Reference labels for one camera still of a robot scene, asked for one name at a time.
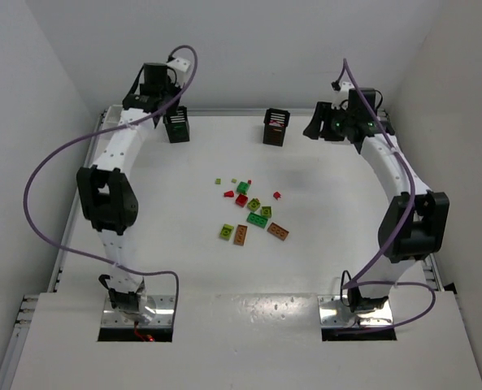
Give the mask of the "tan thin lego plate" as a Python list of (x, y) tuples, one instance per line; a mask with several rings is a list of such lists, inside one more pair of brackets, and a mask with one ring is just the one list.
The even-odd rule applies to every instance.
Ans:
[(248, 227), (246, 225), (239, 224), (237, 226), (235, 236), (233, 239), (234, 245), (243, 246), (245, 244), (247, 230), (248, 230)]

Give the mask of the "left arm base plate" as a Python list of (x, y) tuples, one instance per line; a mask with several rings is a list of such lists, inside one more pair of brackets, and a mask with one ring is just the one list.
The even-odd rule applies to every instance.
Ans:
[(149, 295), (140, 300), (139, 310), (114, 309), (107, 297), (103, 306), (101, 328), (169, 328), (172, 326), (176, 298), (173, 295)]

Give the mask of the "lime square lego brick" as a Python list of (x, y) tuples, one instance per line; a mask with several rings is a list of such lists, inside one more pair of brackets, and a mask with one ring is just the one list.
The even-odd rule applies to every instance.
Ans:
[(251, 199), (246, 205), (251, 212), (257, 211), (261, 207), (261, 202), (257, 198)]

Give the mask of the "lime lego brick mid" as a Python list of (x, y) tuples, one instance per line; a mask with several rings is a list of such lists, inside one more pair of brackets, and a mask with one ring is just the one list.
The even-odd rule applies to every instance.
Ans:
[(271, 218), (272, 217), (272, 210), (270, 206), (262, 206), (261, 207), (261, 216), (264, 216), (265, 218)]

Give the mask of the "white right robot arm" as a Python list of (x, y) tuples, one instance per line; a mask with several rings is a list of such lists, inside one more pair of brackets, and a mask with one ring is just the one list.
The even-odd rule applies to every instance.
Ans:
[(378, 116), (375, 89), (359, 92), (350, 82), (333, 86), (332, 102), (318, 102), (304, 130), (311, 140), (348, 141), (372, 168), (389, 206), (379, 226), (378, 253), (342, 289), (354, 312), (382, 308), (392, 286), (441, 249), (449, 198), (434, 192), (414, 172), (387, 119)]

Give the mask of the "brown long lego plate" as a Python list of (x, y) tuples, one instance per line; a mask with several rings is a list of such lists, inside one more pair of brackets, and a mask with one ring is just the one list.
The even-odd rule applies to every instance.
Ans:
[(276, 223), (271, 223), (267, 229), (267, 232), (269, 232), (274, 237), (280, 239), (281, 241), (285, 241), (289, 235), (288, 230), (284, 229)]

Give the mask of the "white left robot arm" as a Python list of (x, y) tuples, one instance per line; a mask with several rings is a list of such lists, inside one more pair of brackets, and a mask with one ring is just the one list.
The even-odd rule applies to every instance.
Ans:
[(111, 261), (111, 270), (99, 281), (108, 292), (112, 308), (127, 314), (139, 314), (146, 300), (144, 278), (125, 270), (133, 258), (128, 238), (139, 213), (128, 175), (161, 118), (149, 115), (181, 91), (190, 69), (191, 62), (184, 58), (144, 64), (122, 101), (120, 130), (113, 132), (92, 165), (76, 174), (83, 215), (98, 232), (106, 258)]

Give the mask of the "lime rounded lego brick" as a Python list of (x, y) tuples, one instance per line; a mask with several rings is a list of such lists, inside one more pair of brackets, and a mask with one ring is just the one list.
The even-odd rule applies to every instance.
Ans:
[(223, 240), (229, 241), (233, 231), (234, 231), (234, 226), (226, 223), (221, 227), (219, 237)]

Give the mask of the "green long lego brick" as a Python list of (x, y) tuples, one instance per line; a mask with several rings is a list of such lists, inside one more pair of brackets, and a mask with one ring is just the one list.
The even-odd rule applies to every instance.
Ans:
[(267, 223), (268, 223), (268, 218), (262, 216), (262, 215), (259, 215), (259, 214), (255, 214), (253, 212), (250, 212), (248, 214), (248, 217), (247, 217), (247, 220), (246, 220), (248, 223), (251, 223), (253, 224), (254, 226), (256, 227), (259, 227), (259, 228), (265, 228), (267, 226)]

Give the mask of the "red lego brick mid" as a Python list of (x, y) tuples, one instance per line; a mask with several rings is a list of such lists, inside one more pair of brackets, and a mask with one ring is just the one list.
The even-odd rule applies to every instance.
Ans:
[(240, 206), (240, 207), (244, 207), (248, 202), (248, 197), (244, 194), (239, 194), (235, 200), (235, 203)]

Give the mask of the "green square lego brick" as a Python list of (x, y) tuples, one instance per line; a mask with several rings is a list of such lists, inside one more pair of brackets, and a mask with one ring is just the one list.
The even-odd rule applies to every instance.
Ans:
[(237, 186), (237, 192), (239, 194), (244, 194), (246, 195), (250, 189), (250, 184), (247, 182), (240, 182), (239, 185)]

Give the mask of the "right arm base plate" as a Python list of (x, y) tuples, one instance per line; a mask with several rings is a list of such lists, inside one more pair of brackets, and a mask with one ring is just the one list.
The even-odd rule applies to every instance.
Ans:
[(371, 309), (352, 311), (346, 303), (346, 296), (319, 295), (319, 319), (323, 329), (359, 329), (393, 325), (393, 313), (389, 300)]

